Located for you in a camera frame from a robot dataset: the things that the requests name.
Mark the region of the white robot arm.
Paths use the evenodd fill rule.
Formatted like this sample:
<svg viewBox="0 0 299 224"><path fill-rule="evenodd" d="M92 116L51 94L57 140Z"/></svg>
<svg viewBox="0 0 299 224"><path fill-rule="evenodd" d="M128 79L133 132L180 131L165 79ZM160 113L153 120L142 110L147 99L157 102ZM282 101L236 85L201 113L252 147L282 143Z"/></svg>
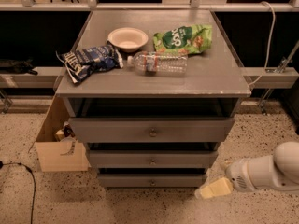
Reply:
<svg viewBox="0 0 299 224"><path fill-rule="evenodd" d="M299 143L278 145L272 155L244 158L223 164L225 176L205 184L194 193L197 199L209 199L239 192L272 189L299 193Z"/></svg>

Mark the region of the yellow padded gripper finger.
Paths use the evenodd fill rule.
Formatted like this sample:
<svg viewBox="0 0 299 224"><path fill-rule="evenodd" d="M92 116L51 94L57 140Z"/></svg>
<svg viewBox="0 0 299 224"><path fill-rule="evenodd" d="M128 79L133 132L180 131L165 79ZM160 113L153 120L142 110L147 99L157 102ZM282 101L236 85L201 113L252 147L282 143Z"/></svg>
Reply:
<svg viewBox="0 0 299 224"><path fill-rule="evenodd" d="M225 171L232 163L230 161L224 161L220 164L220 168Z"/></svg>
<svg viewBox="0 0 299 224"><path fill-rule="evenodd" d="M233 184L231 183L231 181L226 177L222 177L212 183L209 183L197 189L194 195L197 199L210 199L213 197L231 194L232 191Z"/></svg>

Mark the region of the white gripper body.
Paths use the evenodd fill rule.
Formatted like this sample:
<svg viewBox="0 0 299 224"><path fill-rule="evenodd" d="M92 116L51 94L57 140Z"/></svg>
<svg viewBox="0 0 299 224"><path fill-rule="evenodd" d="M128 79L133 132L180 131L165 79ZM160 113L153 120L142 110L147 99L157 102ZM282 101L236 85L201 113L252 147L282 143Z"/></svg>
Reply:
<svg viewBox="0 0 299 224"><path fill-rule="evenodd" d="M249 180L247 178L248 159L240 159L232 162L225 170L228 179L233 183L237 191L249 191Z"/></svg>

